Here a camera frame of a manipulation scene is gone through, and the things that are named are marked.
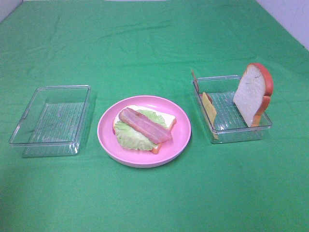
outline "plastic tray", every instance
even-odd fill
[[[11,136],[10,146],[23,157],[76,155],[90,91],[87,85],[38,88]]]
[[[272,127],[272,122],[264,112],[258,127],[248,127],[233,103],[233,97],[239,85],[240,76],[202,77],[193,81],[194,93],[203,124],[213,144],[231,143],[263,138],[265,129]],[[209,94],[216,108],[214,124],[202,104],[202,93]]]

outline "bacon strip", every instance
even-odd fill
[[[142,133],[154,144],[165,142],[172,138],[168,129],[151,121],[147,116],[131,109],[125,108],[119,113],[119,119],[136,131]]]

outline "green tablecloth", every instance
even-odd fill
[[[263,140],[213,145],[191,73],[274,80]],[[309,52],[253,0],[26,1],[0,24],[0,231],[308,231]],[[92,87],[77,156],[21,158],[8,140],[34,90]],[[102,114],[135,95],[178,104],[186,149],[151,169],[112,160]]]

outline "bread slice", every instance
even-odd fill
[[[233,102],[248,127],[257,127],[270,102],[274,84],[269,71],[260,63],[250,63],[244,72]]]
[[[129,108],[131,108],[131,109],[133,109],[133,110],[136,110],[136,111],[137,111],[137,110],[150,110],[150,111],[155,112],[158,116],[162,116],[162,117],[164,118],[165,124],[166,124],[166,126],[168,127],[168,130],[169,130],[169,131],[172,130],[174,124],[176,123],[176,116],[174,116],[174,115],[170,115],[170,114],[167,114],[167,113],[162,113],[162,112],[160,112],[160,111],[157,111],[157,110],[154,110],[154,109],[150,109],[150,108],[145,107],[145,106],[138,106],[138,105],[128,105],[128,106],[124,107],[123,109],[125,109],[125,108],[127,108],[127,107],[129,107]],[[115,119],[114,119],[114,121],[113,121],[113,124],[112,124],[112,131],[113,131],[114,134],[115,134],[115,130],[114,130],[115,124],[116,124],[118,121],[120,121],[120,119],[119,119],[119,113],[116,115],[116,117],[115,117]],[[160,150],[162,144],[163,144],[163,143],[157,144],[157,146],[156,146],[155,148],[153,148],[150,152],[152,152],[152,153],[154,153],[154,154],[158,154],[158,152],[159,152],[159,150]]]

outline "lettuce leaf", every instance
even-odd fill
[[[153,122],[167,128],[164,118],[158,116],[155,112],[150,110],[138,110],[138,112],[146,115]],[[126,149],[150,151],[157,146],[157,144],[152,143],[142,133],[134,130],[122,121],[118,121],[115,124],[115,135],[120,146]]]

